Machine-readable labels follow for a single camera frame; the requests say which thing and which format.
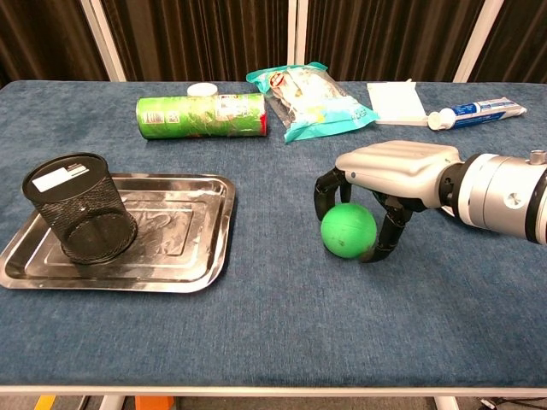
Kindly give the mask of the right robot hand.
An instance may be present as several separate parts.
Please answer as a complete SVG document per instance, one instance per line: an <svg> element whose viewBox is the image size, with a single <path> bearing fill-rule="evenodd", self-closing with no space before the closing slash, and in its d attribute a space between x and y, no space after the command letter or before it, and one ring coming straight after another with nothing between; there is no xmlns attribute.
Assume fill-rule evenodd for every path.
<svg viewBox="0 0 547 410"><path fill-rule="evenodd" d="M449 205L463 161L457 148L435 143L392 140L373 143L340 155L334 168L315 182L315 213L322 220L340 193L350 201L351 189L373 193L385 210L374 247L359 255L363 263L382 261L397 247L414 213Z"/></svg>

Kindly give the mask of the green ball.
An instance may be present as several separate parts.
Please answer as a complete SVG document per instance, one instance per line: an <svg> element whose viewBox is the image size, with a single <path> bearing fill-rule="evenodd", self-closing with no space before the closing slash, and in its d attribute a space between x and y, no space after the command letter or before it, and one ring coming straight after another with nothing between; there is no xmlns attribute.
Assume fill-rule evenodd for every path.
<svg viewBox="0 0 547 410"><path fill-rule="evenodd" d="M355 259L375 245L377 224L372 213L360 204L339 203L321 221L324 246L343 259Z"/></svg>

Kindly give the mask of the black mesh pen holder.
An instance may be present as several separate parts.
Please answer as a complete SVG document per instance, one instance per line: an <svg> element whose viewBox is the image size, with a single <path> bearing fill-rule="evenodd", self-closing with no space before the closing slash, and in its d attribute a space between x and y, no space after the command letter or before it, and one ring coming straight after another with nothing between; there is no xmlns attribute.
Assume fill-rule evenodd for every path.
<svg viewBox="0 0 547 410"><path fill-rule="evenodd" d="M49 160L24 178L21 189L74 263L110 261L137 236L137 222L100 155L74 153Z"/></svg>

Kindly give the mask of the flat white box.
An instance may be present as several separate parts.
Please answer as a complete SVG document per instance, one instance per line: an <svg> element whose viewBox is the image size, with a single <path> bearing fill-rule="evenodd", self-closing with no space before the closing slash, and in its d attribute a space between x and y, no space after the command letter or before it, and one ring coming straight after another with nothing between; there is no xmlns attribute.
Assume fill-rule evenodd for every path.
<svg viewBox="0 0 547 410"><path fill-rule="evenodd" d="M369 82L368 95L379 125L426 126L427 115L412 79Z"/></svg>

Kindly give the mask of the blue white toothpaste tube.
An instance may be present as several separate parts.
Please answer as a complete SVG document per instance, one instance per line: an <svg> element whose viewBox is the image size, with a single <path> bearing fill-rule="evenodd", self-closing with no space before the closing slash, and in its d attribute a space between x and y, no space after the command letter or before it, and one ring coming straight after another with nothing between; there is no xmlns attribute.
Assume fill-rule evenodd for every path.
<svg viewBox="0 0 547 410"><path fill-rule="evenodd" d="M433 111L428 115L427 125L433 131L443 131L521 116L526 112L525 107L501 97Z"/></svg>

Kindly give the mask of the teal snack bag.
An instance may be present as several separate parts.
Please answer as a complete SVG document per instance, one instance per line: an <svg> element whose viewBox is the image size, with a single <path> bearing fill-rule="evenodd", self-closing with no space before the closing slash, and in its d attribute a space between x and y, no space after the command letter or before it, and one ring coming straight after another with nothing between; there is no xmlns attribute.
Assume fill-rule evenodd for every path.
<svg viewBox="0 0 547 410"><path fill-rule="evenodd" d="M343 89L319 62L246 75L283 122L286 144L362 129L379 116Z"/></svg>

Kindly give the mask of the dark brown pleated curtain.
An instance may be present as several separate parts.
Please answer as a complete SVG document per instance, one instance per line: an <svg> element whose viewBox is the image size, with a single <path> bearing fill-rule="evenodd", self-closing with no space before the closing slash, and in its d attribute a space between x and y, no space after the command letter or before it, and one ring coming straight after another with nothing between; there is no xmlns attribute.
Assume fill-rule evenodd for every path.
<svg viewBox="0 0 547 410"><path fill-rule="evenodd" d="M306 62L341 81L453 80L485 0L309 0Z"/></svg>
<svg viewBox="0 0 547 410"><path fill-rule="evenodd" d="M547 84L547 0L504 0L468 80Z"/></svg>
<svg viewBox="0 0 547 410"><path fill-rule="evenodd" d="M243 81L287 62L289 0L101 0L129 81Z"/></svg>
<svg viewBox="0 0 547 410"><path fill-rule="evenodd" d="M0 88L108 78L79 0L0 0Z"/></svg>

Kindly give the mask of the blue table cloth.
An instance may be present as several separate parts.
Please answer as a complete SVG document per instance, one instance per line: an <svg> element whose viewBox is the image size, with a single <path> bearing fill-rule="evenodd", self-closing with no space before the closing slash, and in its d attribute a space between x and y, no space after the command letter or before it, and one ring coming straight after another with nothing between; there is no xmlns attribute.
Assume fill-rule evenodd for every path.
<svg viewBox="0 0 547 410"><path fill-rule="evenodd" d="M547 247L416 214L374 264L321 243L313 188L336 157L391 139L525 156L547 149L547 85L420 83L424 107L507 97L520 118L449 132L368 126L287 144L144 140L140 97L183 83L16 81L0 89L0 250L32 212L38 164L102 155L117 173L216 173L236 186L224 272L190 295L0 287L0 386L547 387Z"/></svg>

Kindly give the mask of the green chips can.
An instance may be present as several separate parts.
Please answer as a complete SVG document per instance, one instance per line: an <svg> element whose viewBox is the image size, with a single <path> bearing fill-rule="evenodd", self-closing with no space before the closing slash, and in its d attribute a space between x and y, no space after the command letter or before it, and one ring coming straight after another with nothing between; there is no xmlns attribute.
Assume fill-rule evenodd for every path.
<svg viewBox="0 0 547 410"><path fill-rule="evenodd" d="M148 140L194 137L262 137L267 134L263 94L143 97L135 108Z"/></svg>

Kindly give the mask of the rectangular steel tray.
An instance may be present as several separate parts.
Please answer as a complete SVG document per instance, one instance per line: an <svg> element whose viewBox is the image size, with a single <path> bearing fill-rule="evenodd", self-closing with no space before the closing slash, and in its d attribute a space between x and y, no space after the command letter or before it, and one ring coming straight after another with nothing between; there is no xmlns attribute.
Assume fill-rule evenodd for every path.
<svg viewBox="0 0 547 410"><path fill-rule="evenodd" d="M0 287L192 293L212 284L226 259L234 184L218 175L115 173L138 224L112 261L73 264L46 222L32 212L0 254Z"/></svg>

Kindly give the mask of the white partition post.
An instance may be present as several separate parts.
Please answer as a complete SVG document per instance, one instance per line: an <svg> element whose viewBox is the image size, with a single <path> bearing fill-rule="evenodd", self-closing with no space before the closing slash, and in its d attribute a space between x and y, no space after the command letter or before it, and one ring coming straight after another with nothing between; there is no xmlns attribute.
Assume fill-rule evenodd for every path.
<svg viewBox="0 0 547 410"><path fill-rule="evenodd" d="M305 63L309 0L288 0L287 64Z"/></svg>
<svg viewBox="0 0 547 410"><path fill-rule="evenodd" d="M126 75L121 64L108 19L101 0L79 0L85 19L91 30L106 73L110 81L126 82Z"/></svg>
<svg viewBox="0 0 547 410"><path fill-rule="evenodd" d="M457 66L453 83L467 83L471 79L473 71L479 66L479 57L505 3L506 0L484 1Z"/></svg>

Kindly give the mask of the white table frame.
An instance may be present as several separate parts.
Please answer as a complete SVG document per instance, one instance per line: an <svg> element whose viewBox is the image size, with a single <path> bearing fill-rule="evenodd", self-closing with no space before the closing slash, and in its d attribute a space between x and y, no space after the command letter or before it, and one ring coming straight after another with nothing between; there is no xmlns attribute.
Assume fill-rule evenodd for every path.
<svg viewBox="0 0 547 410"><path fill-rule="evenodd" d="M465 387L247 387L247 386L79 386L0 385L0 395L155 395L225 397L433 397L442 410L457 410L456 398L464 396L547 397L547 388Z"/></svg>

